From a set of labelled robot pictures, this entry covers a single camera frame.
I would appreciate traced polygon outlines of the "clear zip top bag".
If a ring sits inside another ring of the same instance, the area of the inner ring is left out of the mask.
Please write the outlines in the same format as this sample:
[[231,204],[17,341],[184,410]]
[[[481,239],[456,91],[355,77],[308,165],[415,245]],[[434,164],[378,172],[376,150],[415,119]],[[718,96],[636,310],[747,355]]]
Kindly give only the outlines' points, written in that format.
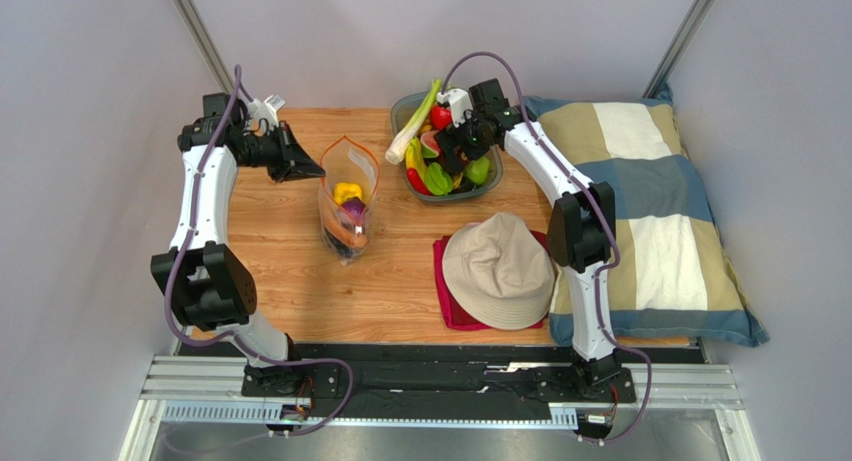
[[322,238],[346,266],[363,255],[370,240],[379,163],[365,146],[343,136],[324,151],[320,166],[326,172],[318,191]]

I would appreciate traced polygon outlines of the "yellow bell pepper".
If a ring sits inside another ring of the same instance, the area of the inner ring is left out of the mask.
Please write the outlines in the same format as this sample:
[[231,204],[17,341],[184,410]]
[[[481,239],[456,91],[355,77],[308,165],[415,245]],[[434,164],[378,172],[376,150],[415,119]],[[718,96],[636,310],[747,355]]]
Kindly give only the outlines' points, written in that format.
[[351,200],[364,201],[362,187],[357,183],[339,182],[332,189],[332,198],[338,204],[343,206]]

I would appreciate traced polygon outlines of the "purple onion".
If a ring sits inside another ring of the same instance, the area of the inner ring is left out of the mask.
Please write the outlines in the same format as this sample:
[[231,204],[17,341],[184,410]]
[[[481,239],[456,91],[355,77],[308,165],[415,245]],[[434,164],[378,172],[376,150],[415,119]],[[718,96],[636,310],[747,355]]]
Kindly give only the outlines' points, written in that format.
[[341,207],[352,219],[354,232],[363,234],[368,214],[367,205],[359,197],[352,197],[345,200]]

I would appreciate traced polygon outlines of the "orange carrot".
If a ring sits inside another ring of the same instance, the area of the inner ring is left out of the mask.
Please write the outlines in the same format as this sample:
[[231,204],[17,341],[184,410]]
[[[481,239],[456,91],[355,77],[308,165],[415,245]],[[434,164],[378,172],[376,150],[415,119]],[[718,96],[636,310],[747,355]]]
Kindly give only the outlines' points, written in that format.
[[320,209],[321,224],[338,241],[349,248],[362,249],[368,244],[366,221],[353,217],[342,208]]

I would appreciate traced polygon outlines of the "dark grape bunch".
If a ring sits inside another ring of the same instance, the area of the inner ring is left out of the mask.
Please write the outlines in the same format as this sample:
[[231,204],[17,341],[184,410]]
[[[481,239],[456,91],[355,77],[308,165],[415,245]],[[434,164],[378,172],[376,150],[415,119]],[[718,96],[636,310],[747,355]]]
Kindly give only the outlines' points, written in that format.
[[363,253],[362,248],[350,247],[345,243],[341,243],[337,238],[327,238],[326,241],[331,251],[334,252],[341,261],[354,261]]

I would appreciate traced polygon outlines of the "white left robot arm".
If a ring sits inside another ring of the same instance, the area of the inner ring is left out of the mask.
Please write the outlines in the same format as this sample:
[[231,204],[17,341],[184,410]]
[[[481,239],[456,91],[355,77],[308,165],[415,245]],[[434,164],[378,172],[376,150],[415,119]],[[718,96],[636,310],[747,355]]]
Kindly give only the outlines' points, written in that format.
[[301,365],[292,338],[258,311],[252,274],[228,242],[238,171],[263,168],[276,183],[322,178],[324,169],[278,117],[278,95],[244,102],[238,93],[203,98],[203,114],[177,137],[184,173],[179,220],[150,270],[172,333],[192,347],[235,346],[255,370]]

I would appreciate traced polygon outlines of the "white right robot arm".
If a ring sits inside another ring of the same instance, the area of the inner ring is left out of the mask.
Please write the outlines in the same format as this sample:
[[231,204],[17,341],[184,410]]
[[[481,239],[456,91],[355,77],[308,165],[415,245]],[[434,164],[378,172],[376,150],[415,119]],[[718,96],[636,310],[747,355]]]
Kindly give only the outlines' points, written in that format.
[[513,105],[498,80],[468,89],[435,81],[431,91],[396,134],[408,148],[429,108],[444,110],[449,121],[433,121],[444,168],[464,167],[500,148],[532,176],[552,205],[547,249],[559,267],[572,303],[573,359],[568,376],[581,396],[608,390],[621,372],[611,322],[609,271],[620,262],[616,243],[615,194],[607,183],[594,183],[561,154],[525,104]]

